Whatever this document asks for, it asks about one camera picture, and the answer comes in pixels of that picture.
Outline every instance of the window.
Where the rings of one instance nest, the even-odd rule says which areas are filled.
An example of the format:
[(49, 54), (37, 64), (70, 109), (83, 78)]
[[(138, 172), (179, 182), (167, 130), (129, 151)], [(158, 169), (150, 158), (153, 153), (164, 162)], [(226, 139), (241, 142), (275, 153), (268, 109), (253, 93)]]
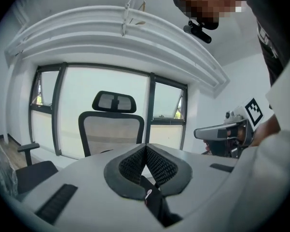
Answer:
[(54, 152), (58, 156), (61, 152), (58, 146), (56, 114), (65, 69), (64, 63), (39, 66), (29, 101), (28, 119), (31, 142), (36, 141), (41, 148)]
[(183, 90), (156, 83), (153, 119), (183, 119), (181, 114)]
[(31, 104), (51, 107), (58, 74), (59, 71), (37, 73)]
[(151, 73), (145, 142), (182, 149), (186, 107), (187, 85)]

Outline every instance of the chair headrest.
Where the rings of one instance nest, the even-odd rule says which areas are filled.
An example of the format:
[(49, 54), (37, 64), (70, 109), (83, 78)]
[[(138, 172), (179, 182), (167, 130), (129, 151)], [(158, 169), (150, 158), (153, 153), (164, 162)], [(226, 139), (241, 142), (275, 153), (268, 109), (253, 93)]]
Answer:
[(136, 112), (136, 102), (130, 95), (100, 91), (92, 108), (96, 111), (132, 114)]

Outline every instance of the black cap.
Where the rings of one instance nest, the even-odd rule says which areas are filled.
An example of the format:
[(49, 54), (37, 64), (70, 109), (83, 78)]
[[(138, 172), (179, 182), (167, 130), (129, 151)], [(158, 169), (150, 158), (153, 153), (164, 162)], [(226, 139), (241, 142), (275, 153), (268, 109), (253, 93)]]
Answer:
[(181, 12), (183, 12), (189, 18), (195, 19), (199, 24), (202, 25), (202, 27), (208, 30), (214, 30), (219, 26), (219, 18), (216, 18), (216, 21), (213, 22), (212, 19), (210, 18), (200, 18), (200, 17), (196, 18), (195, 16), (193, 17), (191, 10), (187, 11), (185, 1), (182, 0), (173, 0), (173, 1), (175, 6), (178, 7), (181, 10)]

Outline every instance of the open window pane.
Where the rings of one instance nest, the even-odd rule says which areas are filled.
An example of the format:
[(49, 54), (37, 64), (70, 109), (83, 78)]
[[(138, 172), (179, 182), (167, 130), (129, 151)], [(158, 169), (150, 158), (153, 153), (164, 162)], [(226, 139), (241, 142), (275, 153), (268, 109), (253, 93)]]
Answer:
[(32, 104), (51, 106), (59, 71), (41, 72), (37, 74), (32, 92)]
[(179, 88), (156, 83), (153, 118), (184, 119), (181, 114), (182, 94)]

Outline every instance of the office chair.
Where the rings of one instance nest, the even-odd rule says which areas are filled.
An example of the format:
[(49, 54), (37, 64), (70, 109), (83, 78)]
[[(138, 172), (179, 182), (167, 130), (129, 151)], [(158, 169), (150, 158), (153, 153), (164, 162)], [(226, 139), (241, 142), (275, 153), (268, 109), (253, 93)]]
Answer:
[(22, 194), (25, 195), (58, 172), (51, 161), (42, 161), (32, 165), (30, 150), (39, 147), (37, 143), (20, 146), (18, 152), (25, 153), (28, 166), (15, 170), (0, 146), (0, 192), (20, 198)]
[(18, 152), (24, 152), (27, 167), (16, 170), (18, 180), (18, 194), (26, 193), (35, 188), (39, 183), (48, 179), (58, 172), (55, 165), (47, 160), (32, 164), (30, 150), (40, 148), (38, 143), (23, 145), (18, 148)]
[(141, 144), (144, 120), (132, 114), (137, 109), (132, 96), (100, 91), (92, 108), (97, 112), (83, 112), (78, 119), (85, 157)]

